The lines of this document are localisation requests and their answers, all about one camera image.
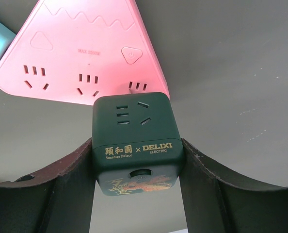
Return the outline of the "pink triangular power strip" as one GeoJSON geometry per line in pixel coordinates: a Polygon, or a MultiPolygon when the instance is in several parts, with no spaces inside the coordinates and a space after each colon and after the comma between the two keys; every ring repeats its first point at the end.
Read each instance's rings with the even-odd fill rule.
{"type": "Polygon", "coordinates": [[[40,0],[0,60],[14,96],[93,105],[168,86],[133,0],[40,0]]]}

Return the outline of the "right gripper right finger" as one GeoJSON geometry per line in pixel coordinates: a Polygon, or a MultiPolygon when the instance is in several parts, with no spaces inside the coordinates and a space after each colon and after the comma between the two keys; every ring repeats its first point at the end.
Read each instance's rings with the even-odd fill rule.
{"type": "Polygon", "coordinates": [[[288,187],[218,163],[183,139],[180,186],[190,233],[288,233],[288,187]]]}

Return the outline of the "dark green cube plug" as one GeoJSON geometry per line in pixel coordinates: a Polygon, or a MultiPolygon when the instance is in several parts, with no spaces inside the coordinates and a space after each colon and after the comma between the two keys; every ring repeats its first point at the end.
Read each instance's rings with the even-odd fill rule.
{"type": "Polygon", "coordinates": [[[96,180],[107,196],[171,188],[185,157],[169,98],[152,92],[96,100],[92,153],[96,180]]]}

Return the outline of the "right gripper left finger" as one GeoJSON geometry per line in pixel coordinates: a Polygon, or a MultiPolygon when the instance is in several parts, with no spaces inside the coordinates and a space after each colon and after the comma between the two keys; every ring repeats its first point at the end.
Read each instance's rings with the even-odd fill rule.
{"type": "Polygon", "coordinates": [[[0,183],[0,233],[87,233],[94,191],[88,139],[58,161],[0,183]]]}

